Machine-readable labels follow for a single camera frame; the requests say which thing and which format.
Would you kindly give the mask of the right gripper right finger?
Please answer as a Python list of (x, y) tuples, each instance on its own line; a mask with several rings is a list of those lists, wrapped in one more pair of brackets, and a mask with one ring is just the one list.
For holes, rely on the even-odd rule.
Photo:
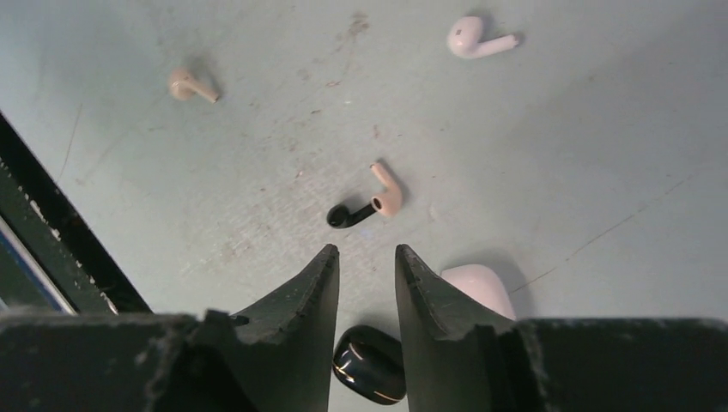
[(409, 245), (395, 249), (394, 276), (409, 410), (542, 410), (515, 322), (441, 279)]

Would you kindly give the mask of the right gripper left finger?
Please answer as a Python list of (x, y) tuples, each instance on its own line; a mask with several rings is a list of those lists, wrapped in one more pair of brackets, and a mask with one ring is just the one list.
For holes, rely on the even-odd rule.
[(196, 345), (233, 376), (238, 405), (326, 411), (339, 297), (339, 251), (325, 245), (296, 276), (233, 315), (208, 312)]

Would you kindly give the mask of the beige earbud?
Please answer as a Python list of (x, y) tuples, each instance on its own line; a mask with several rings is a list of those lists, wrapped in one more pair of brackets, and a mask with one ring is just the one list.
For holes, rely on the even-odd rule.
[(392, 218), (402, 208), (402, 190), (387, 168), (380, 162), (373, 163), (370, 170), (384, 188), (382, 192), (371, 197), (370, 204), (377, 213)]
[(212, 88), (201, 83), (189, 70), (179, 68), (174, 70), (167, 78), (167, 88), (177, 100), (188, 100), (198, 95), (214, 104), (220, 95)]

